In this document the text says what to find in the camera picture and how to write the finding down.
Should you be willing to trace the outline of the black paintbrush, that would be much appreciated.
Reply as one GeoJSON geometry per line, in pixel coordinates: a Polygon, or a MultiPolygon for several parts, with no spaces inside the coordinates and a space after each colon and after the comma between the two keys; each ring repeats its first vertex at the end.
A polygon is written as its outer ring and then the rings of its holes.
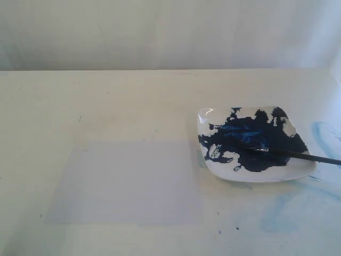
{"type": "Polygon", "coordinates": [[[254,151],[254,152],[258,152],[258,153],[269,153],[269,154],[283,156],[283,157],[291,157],[291,158],[304,159],[307,161],[315,161],[319,163],[340,165],[340,160],[338,159],[298,153],[294,151],[287,151],[287,150],[275,149],[275,148],[246,148],[246,149],[254,151]]]}

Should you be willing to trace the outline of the white sheet of paper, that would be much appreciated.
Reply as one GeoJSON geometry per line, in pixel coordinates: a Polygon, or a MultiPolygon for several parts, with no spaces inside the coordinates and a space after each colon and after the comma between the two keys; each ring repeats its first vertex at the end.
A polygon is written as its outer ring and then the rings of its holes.
{"type": "Polygon", "coordinates": [[[91,142],[75,147],[48,208],[53,224],[183,225],[202,221],[187,141],[91,142]]]}

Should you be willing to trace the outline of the white square paint plate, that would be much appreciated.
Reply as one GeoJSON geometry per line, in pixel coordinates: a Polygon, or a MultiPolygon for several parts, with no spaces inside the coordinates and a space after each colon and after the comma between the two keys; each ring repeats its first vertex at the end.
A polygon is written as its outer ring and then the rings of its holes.
{"type": "Polygon", "coordinates": [[[309,154],[286,112],[277,106],[205,108],[198,112],[204,161],[217,177],[236,182],[282,182],[312,174],[316,162],[269,152],[309,154]]]}

